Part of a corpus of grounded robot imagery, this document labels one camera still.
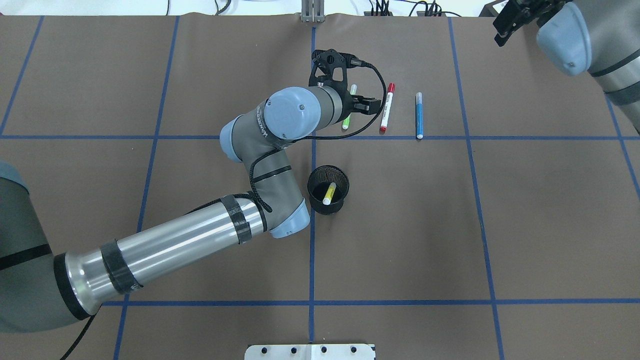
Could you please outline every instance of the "marker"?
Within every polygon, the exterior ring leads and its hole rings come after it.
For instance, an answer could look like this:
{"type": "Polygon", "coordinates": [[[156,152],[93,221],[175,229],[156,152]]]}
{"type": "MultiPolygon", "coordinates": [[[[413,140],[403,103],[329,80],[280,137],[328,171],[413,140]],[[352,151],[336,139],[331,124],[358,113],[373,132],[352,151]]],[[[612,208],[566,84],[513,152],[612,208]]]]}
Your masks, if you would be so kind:
{"type": "Polygon", "coordinates": [[[389,122],[389,113],[391,112],[391,101],[394,98],[395,90],[396,84],[389,83],[389,92],[387,92],[387,101],[385,101],[385,111],[382,112],[382,123],[380,124],[381,133],[387,130],[387,122],[389,122]]]}
{"type": "MultiPolygon", "coordinates": [[[[356,84],[351,85],[351,90],[349,91],[349,94],[355,95],[356,91],[358,91],[358,85],[356,84]]],[[[349,114],[349,116],[347,116],[347,118],[344,119],[344,121],[342,121],[343,130],[349,129],[349,120],[351,120],[351,114],[349,114]]]]}
{"type": "Polygon", "coordinates": [[[322,200],[322,203],[324,205],[329,205],[331,204],[331,199],[333,198],[333,193],[335,193],[335,183],[331,183],[329,185],[329,189],[326,190],[326,194],[324,195],[324,199],[322,200]]]}
{"type": "Polygon", "coordinates": [[[415,94],[415,137],[421,139],[422,134],[422,93],[415,94]]]}

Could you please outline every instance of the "blue marker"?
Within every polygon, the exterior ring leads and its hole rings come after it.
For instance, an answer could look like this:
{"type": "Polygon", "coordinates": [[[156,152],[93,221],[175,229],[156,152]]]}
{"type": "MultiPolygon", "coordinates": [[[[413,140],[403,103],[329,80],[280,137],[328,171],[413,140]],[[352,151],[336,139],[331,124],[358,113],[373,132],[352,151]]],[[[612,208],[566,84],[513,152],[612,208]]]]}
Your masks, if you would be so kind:
{"type": "Polygon", "coordinates": [[[415,137],[423,138],[422,132],[422,93],[415,94],[415,137]]]}

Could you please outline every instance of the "white floor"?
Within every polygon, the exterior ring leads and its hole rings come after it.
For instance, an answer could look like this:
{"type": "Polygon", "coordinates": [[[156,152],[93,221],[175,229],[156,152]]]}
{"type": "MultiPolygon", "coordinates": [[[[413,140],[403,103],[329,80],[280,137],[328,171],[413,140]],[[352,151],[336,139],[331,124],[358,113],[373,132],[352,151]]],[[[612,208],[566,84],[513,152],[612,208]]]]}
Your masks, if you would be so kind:
{"type": "MultiPolygon", "coordinates": [[[[4,15],[164,15],[170,1],[170,15],[198,12],[216,12],[214,0],[0,0],[0,13],[4,15]]],[[[220,7],[227,0],[218,0],[220,7]]],[[[484,4],[491,0],[438,0],[443,10],[462,16],[478,16],[484,4]]],[[[389,10],[398,16],[407,16],[412,3],[391,0],[389,10]]],[[[325,0],[324,12],[362,15],[371,9],[369,0],[325,0]]],[[[276,15],[297,13],[301,0],[231,0],[225,15],[276,15]]]]}

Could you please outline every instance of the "pencil cup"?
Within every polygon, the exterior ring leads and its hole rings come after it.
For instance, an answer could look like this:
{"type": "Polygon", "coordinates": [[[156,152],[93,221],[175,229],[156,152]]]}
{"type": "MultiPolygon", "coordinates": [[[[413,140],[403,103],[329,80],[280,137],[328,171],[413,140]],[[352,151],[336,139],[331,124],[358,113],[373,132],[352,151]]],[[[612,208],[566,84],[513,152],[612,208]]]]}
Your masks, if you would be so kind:
{"type": "Polygon", "coordinates": [[[335,214],[342,208],[344,198],[349,192],[349,178],[340,168],[333,165],[323,165],[309,175],[307,191],[309,191],[311,207],[317,213],[322,215],[335,214]],[[335,191],[331,197],[331,203],[324,205],[323,199],[331,183],[335,183],[335,191]]]}

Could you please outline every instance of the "red marker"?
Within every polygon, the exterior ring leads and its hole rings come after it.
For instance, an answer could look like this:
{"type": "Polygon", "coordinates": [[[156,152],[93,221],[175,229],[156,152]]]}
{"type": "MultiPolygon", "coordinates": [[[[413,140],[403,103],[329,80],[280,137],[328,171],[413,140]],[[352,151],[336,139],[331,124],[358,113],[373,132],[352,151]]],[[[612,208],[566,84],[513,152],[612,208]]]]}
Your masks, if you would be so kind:
{"type": "Polygon", "coordinates": [[[395,90],[396,90],[396,84],[389,83],[389,92],[387,92],[387,101],[385,101],[385,111],[382,112],[382,123],[380,124],[381,133],[384,133],[387,130],[387,123],[389,122],[389,113],[391,112],[391,101],[394,98],[395,90]]]}

